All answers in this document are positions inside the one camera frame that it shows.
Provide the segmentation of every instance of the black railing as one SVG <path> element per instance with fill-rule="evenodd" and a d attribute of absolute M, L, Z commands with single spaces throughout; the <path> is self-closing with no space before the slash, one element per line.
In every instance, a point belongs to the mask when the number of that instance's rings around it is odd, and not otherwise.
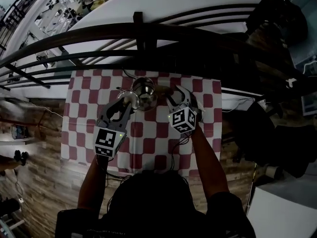
<path fill-rule="evenodd" d="M 115 40 L 121 39 L 135 39 L 136 43 L 138 43 L 138 49 L 91 51 L 34 61 L 20 67 L 12 65 L 13 62 L 29 55 L 60 46 L 97 40 L 112 40 L 112 43 L 114 43 Z M 157 40 L 169 40 L 175 41 L 176 43 L 157 48 Z M 184 26 L 153 23 L 119 23 L 92 26 L 61 33 L 32 43 L 0 61 L 0 68 L 6 67 L 9 69 L 9 72 L 13 71 L 18 74 L 10 79 L 25 79 L 18 82 L 4 83 L 0 85 L 0 87 L 7 90 L 10 90 L 11 88 L 38 85 L 50 88 L 51 85 L 68 84 L 69 80 L 61 82 L 46 81 L 69 79 L 70 75 L 36 78 L 34 76 L 46 73 L 89 69 L 134 69 L 175 72 L 222 80 L 226 77 L 226 75 L 223 75 L 223 70 L 221 68 L 221 65 L 225 63 L 223 54 L 237 54 L 243 57 L 244 60 L 251 59 L 260 61 L 271 66 L 273 70 L 283 72 L 284 78 L 279 78 L 278 76 L 263 72 L 252 72 L 253 74 L 264 77 L 267 75 L 269 79 L 276 79 L 276 82 L 279 82 L 279 85 L 282 85 L 283 87 L 282 91 L 274 90 L 262 93 L 263 95 L 258 97 L 258 100 L 266 99 L 266 101 L 279 102 L 285 98 L 292 98 L 296 95 L 301 96 L 317 90 L 315 78 L 307 78 L 294 67 L 285 63 L 285 61 L 276 54 L 260 50 L 239 40 L 210 31 Z M 22 69 L 35 65 L 61 60 L 117 56 L 126 56 L 129 57 L 129 59 L 111 64 L 83 64 L 33 71 L 30 73 L 22 71 Z M 9 72 L 5 71 L 1 73 L 0 76 L 5 76 Z M 285 75 L 288 78 L 293 77 L 297 79 L 297 81 L 293 83 L 293 88 L 286 88 L 286 82 L 284 80 Z M 7 80 L 8 78 L 4 78 L 1 79 L 0 82 L 5 82 Z"/>
<path fill-rule="evenodd" d="M 15 0 L 0 20 L 0 57 L 15 29 L 36 0 Z"/>
<path fill-rule="evenodd" d="M 199 9 L 189 10 L 185 12 L 181 12 L 175 15 L 171 15 L 168 17 L 160 18 L 157 20 L 152 21 L 151 23 L 164 23 L 164 24 L 172 24 L 172 25 L 182 25 L 186 24 L 188 27 L 198 28 L 202 26 L 209 26 L 209 25 L 216 25 L 216 24 L 223 24 L 223 23 L 233 23 L 233 22 L 245 22 L 247 18 L 245 16 L 249 16 L 252 13 L 252 10 L 246 10 L 246 9 L 254 9 L 257 6 L 255 3 L 237 3 L 237 4 L 225 4 L 225 5 L 217 5 L 217 6 L 209 6 L 209 7 L 203 7 Z M 217 13 L 218 10 L 230 10 L 230 9 L 240 9 L 241 11 L 229 11 L 229 12 L 222 12 Z M 206 13 L 210 12 L 211 14 L 208 15 L 202 15 L 202 16 L 196 16 L 199 13 Z M 185 16 L 192 16 L 187 19 L 180 19 Z M 218 20 L 220 17 L 226 17 L 226 16 L 244 16 L 241 18 L 231 18 L 231 19 L 222 19 Z M 114 49 L 128 49 L 134 46 L 137 46 L 135 39 L 128 39 L 123 42 L 120 42 L 121 39 L 116 39 L 111 42 L 108 42 L 104 46 L 101 46 L 98 50 L 103 50 L 107 48 L 108 46 L 117 43 L 116 45 L 113 45 L 111 47 L 112 50 Z M 94 57 L 91 59 L 82 59 L 83 64 L 96 64 L 98 62 L 101 62 L 102 60 L 106 59 L 107 57 Z"/>

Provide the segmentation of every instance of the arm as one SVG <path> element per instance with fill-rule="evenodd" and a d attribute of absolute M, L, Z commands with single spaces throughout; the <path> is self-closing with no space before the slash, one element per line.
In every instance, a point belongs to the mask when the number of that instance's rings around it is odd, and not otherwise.
<path fill-rule="evenodd" d="M 192 140 L 206 198 L 209 199 L 217 192 L 229 192 L 226 175 L 198 123 Z"/>
<path fill-rule="evenodd" d="M 104 199 L 108 157 L 95 155 L 85 180 L 81 185 L 77 208 L 88 209 L 99 215 L 100 207 Z"/>

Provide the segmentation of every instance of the white cable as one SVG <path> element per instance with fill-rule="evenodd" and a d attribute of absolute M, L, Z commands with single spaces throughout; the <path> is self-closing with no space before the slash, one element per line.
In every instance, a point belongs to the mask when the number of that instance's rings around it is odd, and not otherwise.
<path fill-rule="evenodd" d="M 317 62 L 317 61 L 312 61 L 312 62 L 309 62 L 309 63 L 307 63 L 307 64 L 304 65 L 303 74 L 305 74 L 305 72 L 306 72 L 306 66 L 307 66 L 307 65 L 311 65 L 311 64 L 313 64 L 314 62 Z"/>
<path fill-rule="evenodd" d="M 248 216 L 249 209 L 250 209 L 250 201 L 251 201 L 252 188 L 253 188 L 253 182 L 251 183 L 251 188 L 250 188 L 249 198 L 248 198 L 248 203 L 247 203 L 247 214 L 246 214 L 247 216 Z"/>
<path fill-rule="evenodd" d="M 44 106 L 36 106 L 36 105 L 35 105 L 34 103 L 32 103 L 32 102 L 26 102 L 26 101 L 23 101 L 23 102 L 24 102 L 24 103 L 27 103 L 27 104 L 32 104 L 33 106 L 35 106 L 35 107 L 37 107 L 37 108 L 44 108 L 44 109 L 50 111 L 52 114 L 56 114 L 56 115 L 58 115 L 59 117 L 64 118 L 64 117 L 62 117 L 61 115 L 59 115 L 58 113 L 55 113 L 55 112 L 51 111 L 51 110 L 48 109 L 47 107 L 44 107 Z"/>
<path fill-rule="evenodd" d="M 231 110 L 229 110 L 229 111 L 222 111 L 222 112 L 224 112 L 224 113 L 228 113 L 228 112 L 231 112 L 231 111 L 233 111 L 233 110 L 235 110 L 238 106 L 240 106 L 241 104 L 243 104 L 243 103 L 245 103 L 245 102 L 247 102 L 248 100 L 254 100 L 254 98 L 244 98 L 244 99 L 238 99 L 238 100 L 243 100 L 242 102 L 239 102 L 238 103 L 238 105 L 235 107 L 235 108 L 233 108 L 233 109 L 231 109 Z"/>

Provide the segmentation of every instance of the black wire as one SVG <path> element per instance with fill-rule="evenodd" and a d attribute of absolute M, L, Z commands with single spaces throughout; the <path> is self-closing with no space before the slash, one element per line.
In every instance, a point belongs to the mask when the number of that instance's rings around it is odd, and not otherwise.
<path fill-rule="evenodd" d="M 18 179 L 18 175 L 17 175 L 16 171 L 14 171 L 14 174 L 16 176 L 16 182 L 14 184 L 15 185 L 15 189 L 18 192 L 18 194 L 20 194 L 22 196 L 23 195 L 23 190 L 22 190 L 21 185 L 19 184 L 19 179 Z"/>
<path fill-rule="evenodd" d="M 172 160 L 171 160 L 171 165 L 170 165 L 170 171 L 174 170 L 174 167 L 175 167 L 175 160 L 174 160 L 174 150 L 176 149 L 177 146 L 180 146 L 180 145 L 185 145 L 189 142 L 189 138 L 191 137 L 191 133 L 190 134 L 185 134 L 186 137 L 183 138 L 182 140 L 180 140 L 177 144 L 174 145 L 172 151 L 171 151 L 171 155 L 172 155 Z"/>
<path fill-rule="evenodd" d="M 98 157 L 99 157 L 99 155 L 97 156 L 96 161 L 97 161 L 97 165 L 99 166 Z M 120 182 L 120 185 L 121 185 L 123 182 L 125 182 L 126 180 L 128 180 L 129 178 L 132 177 L 131 175 L 127 175 L 127 176 L 125 176 L 125 177 L 115 176 L 115 175 L 113 175 L 113 174 L 108 173 L 108 171 L 107 171 L 107 170 L 104 170 L 101 166 L 100 166 L 100 168 L 101 168 L 101 169 L 105 172 L 105 174 L 106 174 L 106 184 L 105 184 L 105 188 L 107 188 L 107 187 L 109 186 L 109 180 L 119 181 L 119 182 Z M 112 201 L 112 197 L 111 197 L 111 199 L 110 199 L 110 200 L 108 201 L 108 203 L 107 203 L 107 212 L 109 211 L 109 207 L 110 207 L 111 201 Z"/>
<path fill-rule="evenodd" d="M 123 72 L 124 72 L 124 74 L 126 74 L 128 77 L 131 77 L 131 78 L 133 78 L 133 79 L 137 79 L 136 77 L 133 77 L 133 76 L 131 76 L 130 74 L 126 73 L 125 70 L 123 70 Z"/>

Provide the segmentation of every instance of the table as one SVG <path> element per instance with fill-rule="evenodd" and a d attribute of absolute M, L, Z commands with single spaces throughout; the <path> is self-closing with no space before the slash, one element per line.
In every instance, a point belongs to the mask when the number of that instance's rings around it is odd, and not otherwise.
<path fill-rule="evenodd" d="M 192 91 L 206 112 L 200 123 L 217 157 L 221 148 L 221 85 L 220 81 L 174 73 L 129 71 L 135 76 L 151 78 L 155 84 L 181 85 Z M 65 103 L 61 137 L 61 157 L 82 165 L 94 158 L 93 131 L 103 106 L 116 99 L 119 90 L 129 89 L 133 79 L 122 70 L 73 71 Z M 137 111 L 127 124 L 127 138 L 108 169 L 122 173 L 142 170 L 165 172 L 170 169 L 171 149 L 179 142 L 180 133 L 171 128 L 166 100 L 147 112 Z M 192 141 L 174 151 L 175 170 L 180 175 L 198 175 Z"/>
<path fill-rule="evenodd" d="M 100 5 L 104 4 L 108 0 L 94 0 L 93 5 L 91 6 L 91 10 L 97 9 Z"/>

